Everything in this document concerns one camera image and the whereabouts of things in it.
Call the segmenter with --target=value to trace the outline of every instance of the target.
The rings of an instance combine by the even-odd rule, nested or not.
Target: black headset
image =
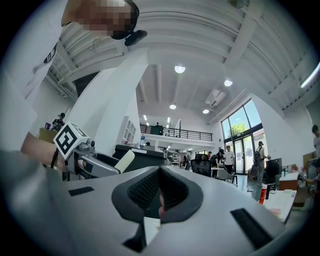
[[[139,41],[141,41],[143,38],[147,36],[147,31],[144,30],[138,30],[134,32],[134,29],[136,28],[137,21],[140,15],[139,8],[132,0],[124,0],[126,4],[128,4],[131,7],[131,25],[130,29],[126,31],[122,31],[119,34],[114,34],[111,36],[114,40],[122,40],[125,39],[124,45],[125,46],[133,46]]]

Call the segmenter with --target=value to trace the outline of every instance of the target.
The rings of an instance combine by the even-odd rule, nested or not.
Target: tree
[[[237,134],[240,134],[244,131],[247,130],[246,128],[246,125],[244,122],[241,122],[241,123],[238,123],[238,124],[233,124],[231,125],[231,128],[232,128],[232,133],[233,133],[233,136],[236,136]],[[230,131],[230,128],[228,130],[228,138],[231,137],[231,131]]]

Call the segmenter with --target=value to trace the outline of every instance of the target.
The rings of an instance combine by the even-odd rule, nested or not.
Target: air conditioner
[[[210,107],[218,106],[227,94],[220,90],[213,90],[206,98],[205,103]]]

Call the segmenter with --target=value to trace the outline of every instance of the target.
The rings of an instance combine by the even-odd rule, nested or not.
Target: door
[[[235,171],[247,174],[254,164],[254,150],[251,135],[234,141]]]

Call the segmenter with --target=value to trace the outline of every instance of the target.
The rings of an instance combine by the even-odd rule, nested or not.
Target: balcony
[[[212,142],[212,133],[207,132],[164,128],[162,126],[147,126],[145,124],[140,124],[140,130],[141,133],[146,135],[151,134],[173,138]]]

